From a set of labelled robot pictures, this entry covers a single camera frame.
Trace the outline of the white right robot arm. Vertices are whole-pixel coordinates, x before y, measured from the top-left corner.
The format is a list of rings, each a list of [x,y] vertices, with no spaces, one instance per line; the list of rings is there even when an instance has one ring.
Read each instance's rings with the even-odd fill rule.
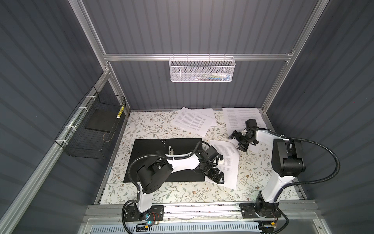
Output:
[[[228,139],[236,140],[238,149],[243,152],[247,151],[250,144],[258,143],[263,143],[272,149],[273,173],[258,198],[263,204],[276,203],[280,196],[279,193],[285,189],[285,186],[306,169],[300,140],[286,138],[262,128],[249,129],[245,134],[235,130]]]

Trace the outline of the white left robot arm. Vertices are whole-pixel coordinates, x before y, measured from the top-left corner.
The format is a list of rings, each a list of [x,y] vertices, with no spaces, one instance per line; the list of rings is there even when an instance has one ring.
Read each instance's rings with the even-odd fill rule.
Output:
[[[137,182],[132,181],[137,188],[136,208],[141,214],[151,209],[154,192],[173,173],[191,170],[203,174],[216,184],[225,183],[225,174],[218,169],[218,165],[224,162],[224,157],[220,154],[207,158],[198,154],[181,157],[147,155],[142,159],[146,157],[149,159],[136,172]]]

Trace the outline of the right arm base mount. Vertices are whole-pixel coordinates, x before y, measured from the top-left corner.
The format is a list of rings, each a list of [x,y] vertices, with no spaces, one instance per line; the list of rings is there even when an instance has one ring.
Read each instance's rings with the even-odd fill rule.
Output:
[[[281,214],[273,203],[240,203],[239,208],[243,218],[280,218]]]

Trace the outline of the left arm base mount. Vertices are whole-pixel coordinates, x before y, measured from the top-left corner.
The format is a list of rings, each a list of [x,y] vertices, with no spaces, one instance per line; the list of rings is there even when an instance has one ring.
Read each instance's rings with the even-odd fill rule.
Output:
[[[135,205],[129,205],[124,210],[124,220],[127,222],[163,221],[164,208],[163,205],[153,205],[149,210],[141,213]]]

